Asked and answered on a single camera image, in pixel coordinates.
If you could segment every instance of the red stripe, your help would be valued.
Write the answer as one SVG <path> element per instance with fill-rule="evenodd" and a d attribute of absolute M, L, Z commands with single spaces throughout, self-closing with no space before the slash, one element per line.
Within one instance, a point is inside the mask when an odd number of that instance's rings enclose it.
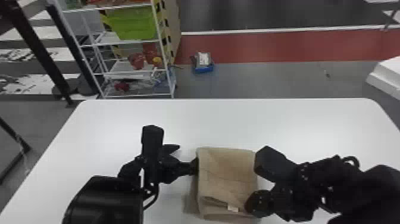
<path fill-rule="evenodd" d="M 385 60 L 400 55 L 400 29 L 182 36 L 176 64 L 196 51 L 216 63 Z"/>

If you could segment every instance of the beige cloth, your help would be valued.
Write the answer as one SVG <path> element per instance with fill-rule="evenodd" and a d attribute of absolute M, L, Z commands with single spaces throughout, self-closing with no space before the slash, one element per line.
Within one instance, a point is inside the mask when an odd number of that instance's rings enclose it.
<path fill-rule="evenodd" d="M 244 205 L 257 190 L 255 153 L 232 148 L 198 148 L 198 206 L 204 219 L 252 217 Z"/>

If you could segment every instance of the shelf rack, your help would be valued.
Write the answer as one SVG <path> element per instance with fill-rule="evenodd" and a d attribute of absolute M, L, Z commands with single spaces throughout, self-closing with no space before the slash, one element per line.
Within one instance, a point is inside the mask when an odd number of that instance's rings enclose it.
<path fill-rule="evenodd" d="M 170 67 L 174 61 L 174 51 L 171 46 L 171 37 L 167 21 L 167 13 L 163 14 L 162 8 L 165 8 L 164 0 L 149 0 L 147 2 L 129 3 L 125 5 L 85 5 L 79 8 L 66 7 L 65 0 L 55 0 L 55 6 L 63 20 L 67 30 L 71 33 L 75 43 L 79 46 L 79 51 L 84 58 L 96 85 L 99 89 L 101 98 L 123 98 L 123 97 L 151 97 L 151 96 L 170 96 L 174 98 L 176 87 L 176 77 L 174 69 Z M 91 21 L 92 18 L 86 16 L 86 13 L 99 13 L 99 10 L 118 10 L 122 8 L 151 7 L 154 23 L 156 24 L 156 35 L 151 39 L 132 39 L 121 40 L 115 32 L 110 32 L 104 27 L 102 30 L 91 28 L 91 24 L 101 24 L 102 21 Z M 89 36 L 89 43 L 79 44 L 76 39 L 76 33 L 68 22 L 68 18 L 81 18 L 82 28 Z M 158 43 L 158 52 L 161 53 L 162 68 L 156 68 L 152 64 L 145 62 L 141 70 L 135 70 L 123 55 L 115 54 L 113 49 L 121 47 L 122 50 L 129 49 L 132 45 L 141 45 L 142 43 Z M 94 71 L 88 59 L 83 52 L 84 48 L 91 48 L 94 52 L 94 59 L 99 64 L 99 71 Z M 104 56 L 103 48 L 111 49 L 113 58 Z M 164 77 L 162 81 L 154 77 Z M 105 79 L 103 84 L 97 82 L 97 76 Z M 117 82 L 128 83 L 132 90 L 127 92 L 117 91 L 114 84 Z"/>

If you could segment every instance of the metal shelf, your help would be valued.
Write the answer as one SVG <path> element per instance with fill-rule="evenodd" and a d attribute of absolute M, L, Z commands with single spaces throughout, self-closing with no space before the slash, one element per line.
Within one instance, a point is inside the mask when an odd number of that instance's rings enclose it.
<path fill-rule="evenodd" d="M 105 46 L 105 45 L 119 45 L 119 44 L 132 44 L 132 43 L 157 43 L 157 37 L 149 40 L 121 40 L 115 32 L 103 32 L 96 39 L 93 45 L 85 46 Z"/>
<path fill-rule="evenodd" d="M 169 95 L 174 98 L 176 79 L 168 68 L 170 62 L 169 49 L 165 49 L 165 41 L 162 38 L 167 37 L 168 27 L 164 24 L 164 18 L 159 16 L 157 8 L 160 7 L 160 1 L 147 0 L 146 2 L 126 4 L 126 5 L 85 5 L 84 7 L 77 6 L 75 9 L 66 9 L 61 6 L 59 1 L 56 0 L 55 5 L 60 12 L 60 16 L 64 21 L 68 32 L 74 39 L 76 45 L 79 46 L 79 52 L 85 61 L 91 75 L 96 81 L 97 76 L 103 76 L 106 79 L 105 85 L 100 86 L 98 82 L 96 85 L 99 88 L 101 98 L 121 98 L 121 97 L 138 97 L 138 96 L 157 96 Z M 102 25 L 99 10 L 117 10 L 121 8 L 137 8 L 137 7 L 151 7 L 154 23 L 156 24 L 156 34 L 150 39 L 132 39 L 121 40 L 115 32 L 110 32 L 108 27 Z M 82 19 L 82 26 L 84 31 L 79 29 L 77 33 L 88 34 L 86 43 L 79 43 L 74 34 L 74 30 L 68 23 L 66 14 L 71 14 L 72 18 L 75 16 Z M 145 64 L 142 70 L 135 70 L 134 67 L 127 61 L 126 51 L 132 50 L 135 54 L 136 46 L 142 43 L 157 43 L 157 55 L 162 58 L 162 67 L 155 68 L 153 65 Z M 98 63 L 97 70 L 92 69 L 89 60 L 85 56 L 84 50 L 91 48 L 95 61 Z M 125 80 L 130 83 L 129 92 L 120 92 L 114 89 L 115 82 Z"/>
<path fill-rule="evenodd" d="M 104 84 L 104 95 L 106 98 L 126 98 L 126 97 L 150 97 L 150 96 L 171 96 L 174 95 L 176 87 L 176 78 L 172 74 L 170 76 L 172 82 L 172 91 L 170 90 L 166 80 L 159 86 L 152 86 L 148 80 L 138 80 L 130 84 L 131 88 L 127 92 L 117 91 L 114 89 L 114 84 L 118 81 L 109 80 Z"/>
<path fill-rule="evenodd" d="M 149 80 L 156 71 L 165 71 L 157 69 L 152 64 L 145 64 L 141 70 L 134 70 L 128 61 L 117 61 L 109 72 L 104 73 L 105 78 L 110 79 L 142 79 Z"/>
<path fill-rule="evenodd" d="M 119 8 L 137 8 L 151 6 L 151 2 L 134 3 L 128 5 L 115 5 L 115 6 L 104 6 L 104 7 L 93 7 L 93 5 L 85 5 L 83 8 L 76 8 L 70 10 L 63 10 L 63 13 L 81 13 L 95 10 L 117 10 Z"/>

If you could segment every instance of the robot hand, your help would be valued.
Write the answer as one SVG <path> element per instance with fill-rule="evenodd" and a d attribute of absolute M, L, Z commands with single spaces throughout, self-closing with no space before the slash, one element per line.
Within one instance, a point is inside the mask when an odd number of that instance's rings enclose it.
<path fill-rule="evenodd" d="M 400 223 L 400 172 L 383 165 L 362 172 L 359 166 L 355 157 L 338 155 L 295 164 L 264 147 L 256 153 L 254 170 L 276 184 L 254 192 L 245 208 L 256 217 L 276 213 L 295 222 L 311 220 L 320 207 L 340 213 L 329 224 Z"/>

